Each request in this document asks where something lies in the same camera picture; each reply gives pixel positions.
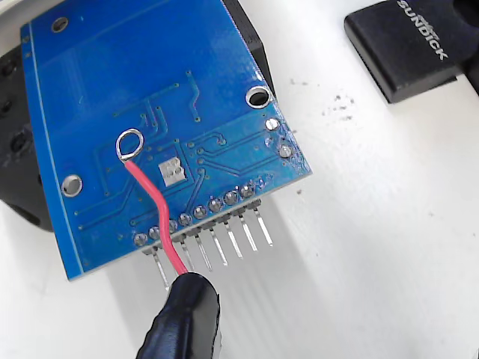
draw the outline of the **white background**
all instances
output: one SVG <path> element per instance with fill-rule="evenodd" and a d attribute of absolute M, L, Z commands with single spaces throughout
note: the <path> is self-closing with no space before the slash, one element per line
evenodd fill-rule
<path fill-rule="evenodd" d="M 223 228 L 229 267 L 204 236 L 216 269 L 207 274 L 190 245 L 221 294 L 221 358 L 470 359 L 479 346 L 478 95 L 461 77 L 388 105 L 343 30 L 370 0 L 241 2 L 314 175 L 265 200 L 274 248 L 251 216 L 259 254 L 236 222 L 243 261 Z M 54 3 L 24 0 L 0 16 L 0 53 Z M 135 357 L 166 296 L 151 258 L 69 283 L 54 236 L 3 204 L 0 240 L 0 357 Z"/>

